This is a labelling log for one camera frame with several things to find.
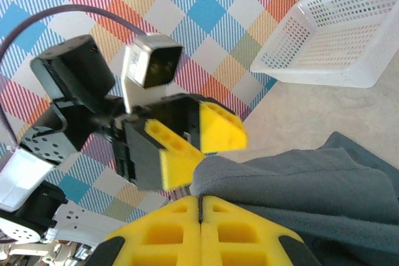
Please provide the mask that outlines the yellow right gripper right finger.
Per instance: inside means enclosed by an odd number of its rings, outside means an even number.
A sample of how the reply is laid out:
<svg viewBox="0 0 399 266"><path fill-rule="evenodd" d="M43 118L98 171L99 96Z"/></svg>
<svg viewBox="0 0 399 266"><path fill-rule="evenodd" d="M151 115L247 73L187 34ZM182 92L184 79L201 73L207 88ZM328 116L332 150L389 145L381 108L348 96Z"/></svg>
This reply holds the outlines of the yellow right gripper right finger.
<svg viewBox="0 0 399 266"><path fill-rule="evenodd" d="M203 266L321 266L297 233L215 196L201 196Z"/></svg>

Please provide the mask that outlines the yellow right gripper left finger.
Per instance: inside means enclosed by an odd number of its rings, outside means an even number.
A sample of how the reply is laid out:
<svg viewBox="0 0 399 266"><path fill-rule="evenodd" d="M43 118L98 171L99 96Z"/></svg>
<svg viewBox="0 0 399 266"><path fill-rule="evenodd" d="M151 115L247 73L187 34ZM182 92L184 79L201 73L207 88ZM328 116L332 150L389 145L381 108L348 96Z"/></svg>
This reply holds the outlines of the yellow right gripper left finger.
<svg viewBox="0 0 399 266"><path fill-rule="evenodd" d="M90 266L200 266L197 197L186 196L110 233Z"/></svg>

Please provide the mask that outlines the grey-blue t-shirt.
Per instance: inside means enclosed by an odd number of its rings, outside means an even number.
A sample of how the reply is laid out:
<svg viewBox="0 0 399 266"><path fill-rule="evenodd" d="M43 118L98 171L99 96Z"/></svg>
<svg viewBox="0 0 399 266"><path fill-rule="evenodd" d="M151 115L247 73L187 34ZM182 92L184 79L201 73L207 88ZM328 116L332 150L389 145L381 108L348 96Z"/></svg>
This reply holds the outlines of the grey-blue t-shirt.
<svg viewBox="0 0 399 266"><path fill-rule="evenodd" d="M191 192L293 230L320 266L399 266L399 169L339 132L314 150L210 156Z"/></svg>

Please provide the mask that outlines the white perforated plastic basket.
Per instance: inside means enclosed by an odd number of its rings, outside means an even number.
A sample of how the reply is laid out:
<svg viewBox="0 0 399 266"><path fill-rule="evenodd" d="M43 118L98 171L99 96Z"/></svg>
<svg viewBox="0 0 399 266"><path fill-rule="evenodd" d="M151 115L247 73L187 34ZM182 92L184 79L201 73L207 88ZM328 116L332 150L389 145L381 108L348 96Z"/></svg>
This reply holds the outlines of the white perforated plastic basket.
<svg viewBox="0 0 399 266"><path fill-rule="evenodd" d="M251 71L285 83L369 88L399 51L399 0L300 0Z"/></svg>

